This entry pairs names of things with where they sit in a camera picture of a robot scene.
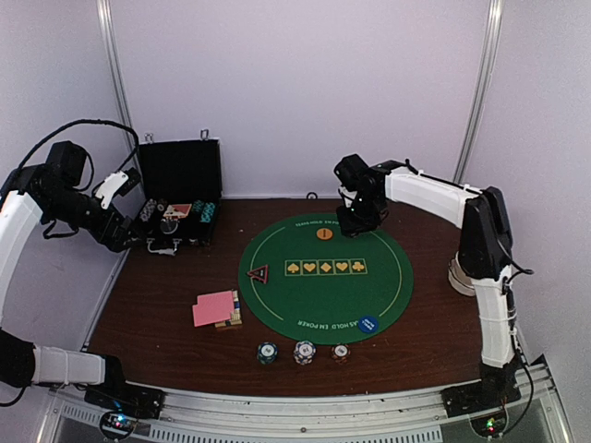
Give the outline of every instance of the dark wood tabletop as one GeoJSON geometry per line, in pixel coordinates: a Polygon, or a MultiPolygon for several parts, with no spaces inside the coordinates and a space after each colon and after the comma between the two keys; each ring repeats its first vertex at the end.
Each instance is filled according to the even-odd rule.
{"type": "Polygon", "coordinates": [[[211,246],[181,247],[176,257],[133,250],[90,342],[118,356],[130,381],[173,389],[260,396],[318,396],[421,389],[478,378],[476,300],[456,293],[447,265],[459,231],[446,221],[392,204],[383,229],[400,243],[415,273],[402,317],[383,333],[350,345],[347,365],[319,346],[297,365],[295,341],[263,325],[242,303],[236,329],[194,328],[191,306],[202,293],[238,289],[244,248],[267,226],[310,212],[334,212],[336,200],[225,200],[211,246]],[[261,365],[257,346],[279,356],[261,365]]]}

